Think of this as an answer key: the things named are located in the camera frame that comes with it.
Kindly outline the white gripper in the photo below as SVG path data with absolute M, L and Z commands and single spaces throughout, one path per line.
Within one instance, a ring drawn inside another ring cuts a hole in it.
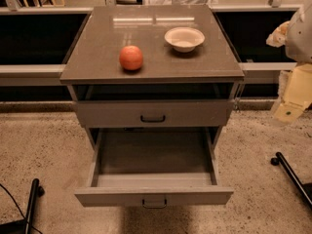
M 290 21 L 280 24 L 266 39 L 266 44 L 275 48 L 285 43 L 288 58 L 305 62 L 279 76 L 273 118 L 290 124 L 312 104 L 312 0 L 306 0 Z

